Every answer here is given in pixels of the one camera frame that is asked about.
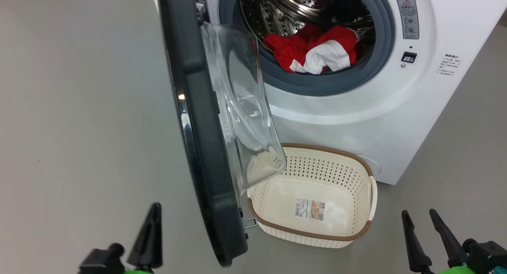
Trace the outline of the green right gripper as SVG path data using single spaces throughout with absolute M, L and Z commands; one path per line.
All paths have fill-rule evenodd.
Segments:
M 435 209 L 429 210 L 433 227 L 439 233 L 448 256 L 448 268 L 441 272 L 431 270 L 432 261 L 425 255 L 415 234 L 415 226 L 407 210 L 402 211 L 404 241 L 407 249 L 408 265 L 411 272 L 420 274 L 476 274 L 467 265 L 468 254 Z

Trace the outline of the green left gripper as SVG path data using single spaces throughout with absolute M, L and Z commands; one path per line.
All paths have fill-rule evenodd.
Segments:
M 124 274 L 154 274 L 162 257 L 162 206 L 152 204 L 127 259 L 137 268 L 126 268 Z

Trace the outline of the black-rimmed glass washer door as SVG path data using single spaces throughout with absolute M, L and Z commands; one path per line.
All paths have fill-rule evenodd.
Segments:
M 185 154 L 222 267 L 248 251 L 239 198 L 287 165 L 251 33 L 198 25 L 195 0 L 157 0 Z

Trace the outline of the red garment with white panel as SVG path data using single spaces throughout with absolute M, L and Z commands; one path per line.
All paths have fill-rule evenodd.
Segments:
M 323 33 L 311 46 L 302 65 L 303 72 L 319 75 L 323 70 L 333 72 L 357 63 L 357 43 L 361 36 L 347 27 L 336 26 Z

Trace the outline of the cream basket with brown rim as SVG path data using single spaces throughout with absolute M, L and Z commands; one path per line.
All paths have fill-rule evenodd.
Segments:
M 283 143 L 285 170 L 247 191 L 248 207 L 270 236 L 313 247 L 338 249 L 371 227 L 378 188 L 359 156 L 332 148 Z M 296 198 L 324 202 L 324 221 L 294 216 Z

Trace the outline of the printed product label sticker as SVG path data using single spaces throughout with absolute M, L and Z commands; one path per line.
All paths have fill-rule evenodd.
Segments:
M 294 203 L 294 216 L 315 221 L 324 221 L 326 204 L 317 200 L 296 198 Z

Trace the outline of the white front-load washing machine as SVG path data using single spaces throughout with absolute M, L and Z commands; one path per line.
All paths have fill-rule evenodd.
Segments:
M 395 185 L 507 8 L 507 0 L 416 0 L 418 40 L 403 38 L 397 1 L 388 3 L 395 19 L 394 49 L 385 68 L 366 84 L 314 97 L 264 83 L 281 146 L 314 145 L 371 158 L 381 166 L 375 179 Z M 239 0 L 208 0 L 208 10 L 212 24 L 254 35 Z

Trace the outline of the grey rubber door gasket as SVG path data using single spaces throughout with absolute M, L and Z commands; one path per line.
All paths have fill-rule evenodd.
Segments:
M 320 75 L 284 72 L 272 52 L 259 45 L 259 57 L 264 80 L 286 92 L 324 97 L 337 95 L 366 84 L 387 65 L 395 44 L 395 19 L 388 0 L 362 0 L 373 14 L 375 44 L 369 52 L 351 68 Z

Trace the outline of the metal door hinge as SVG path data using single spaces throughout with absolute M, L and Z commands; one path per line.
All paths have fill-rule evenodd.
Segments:
M 195 0 L 195 2 L 198 25 L 202 26 L 204 23 L 211 23 L 210 13 L 208 10 L 208 0 Z

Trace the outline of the stainless steel washing machine drum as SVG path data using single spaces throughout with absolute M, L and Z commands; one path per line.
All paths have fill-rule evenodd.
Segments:
M 356 64 L 375 44 L 373 18 L 362 0 L 239 1 L 244 21 L 262 45 L 267 34 L 291 36 L 308 24 L 317 26 L 322 34 L 336 26 L 357 32 L 361 40 Z

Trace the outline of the round white filter cover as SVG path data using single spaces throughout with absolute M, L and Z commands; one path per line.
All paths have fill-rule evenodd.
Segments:
M 359 156 L 359 157 L 368 164 L 368 166 L 370 167 L 374 176 L 376 176 L 378 173 L 380 173 L 381 166 L 375 160 L 365 157 L 365 156 Z

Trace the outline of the grey warning sticker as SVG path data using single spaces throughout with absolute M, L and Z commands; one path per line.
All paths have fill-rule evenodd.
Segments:
M 404 39 L 419 39 L 419 18 L 416 0 L 396 0 L 402 22 Z

